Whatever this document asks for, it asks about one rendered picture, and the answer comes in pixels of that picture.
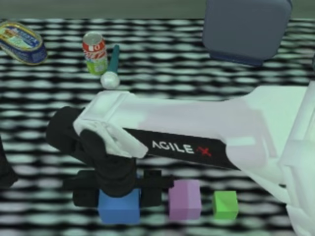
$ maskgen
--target table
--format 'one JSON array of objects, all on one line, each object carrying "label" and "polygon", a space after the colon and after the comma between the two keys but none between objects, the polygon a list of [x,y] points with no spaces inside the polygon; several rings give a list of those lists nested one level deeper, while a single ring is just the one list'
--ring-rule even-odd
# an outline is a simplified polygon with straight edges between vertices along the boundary
[{"label": "table", "polygon": [[[55,110],[82,107],[101,90],[87,72],[81,40],[89,30],[105,36],[109,54],[121,47],[119,89],[143,97],[222,100],[251,92],[258,85],[306,86],[315,78],[315,21],[289,24],[279,54],[262,68],[210,60],[201,43],[202,20],[22,20],[45,39],[49,59],[29,67],[0,52],[0,133],[7,157],[20,176],[0,193],[0,235],[6,236],[203,236],[294,235],[284,205],[242,173],[157,158],[139,168],[158,166],[164,174],[201,180],[203,215],[199,221],[173,224],[164,206],[143,211],[139,226],[104,226],[96,210],[76,208],[71,194],[59,189],[84,166],[45,143]],[[239,192],[235,223],[212,220],[214,190]]]}]

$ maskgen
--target background wall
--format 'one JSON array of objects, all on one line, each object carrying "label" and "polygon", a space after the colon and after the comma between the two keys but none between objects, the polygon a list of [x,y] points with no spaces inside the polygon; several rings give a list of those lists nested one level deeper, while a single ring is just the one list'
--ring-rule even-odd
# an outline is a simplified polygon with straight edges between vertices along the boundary
[{"label": "background wall", "polygon": [[[1,0],[3,18],[201,19],[206,0]],[[293,18],[315,18],[314,0],[293,0]]]}]

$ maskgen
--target can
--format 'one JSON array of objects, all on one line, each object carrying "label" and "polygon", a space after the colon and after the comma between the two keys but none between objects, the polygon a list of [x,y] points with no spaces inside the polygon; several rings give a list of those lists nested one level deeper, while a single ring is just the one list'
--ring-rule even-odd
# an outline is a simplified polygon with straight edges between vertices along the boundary
[{"label": "can", "polygon": [[18,22],[6,21],[0,24],[0,47],[27,65],[41,64],[48,57],[42,37]]},{"label": "can", "polygon": [[88,32],[83,37],[82,46],[89,72],[94,75],[104,74],[108,61],[103,36],[97,32]]}]

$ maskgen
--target gray box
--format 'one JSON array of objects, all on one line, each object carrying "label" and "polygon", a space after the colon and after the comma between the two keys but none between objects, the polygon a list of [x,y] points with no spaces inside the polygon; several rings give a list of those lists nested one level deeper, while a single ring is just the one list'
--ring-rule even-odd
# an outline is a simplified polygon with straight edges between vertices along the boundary
[{"label": "gray box", "polygon": [[260,66],[278,51],[291,0],[207,0],[203,44],[214,59]]}]

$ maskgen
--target white ball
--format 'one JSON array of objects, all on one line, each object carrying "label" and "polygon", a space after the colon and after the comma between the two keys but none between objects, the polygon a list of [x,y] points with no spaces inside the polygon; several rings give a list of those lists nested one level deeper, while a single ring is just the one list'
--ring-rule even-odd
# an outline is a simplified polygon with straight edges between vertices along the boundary
[{"label": "white ball", "polygon": [[100,82],[104,89],[116,89],[120,84],[118,75],[112,71],[105,72],[100,78]]}]

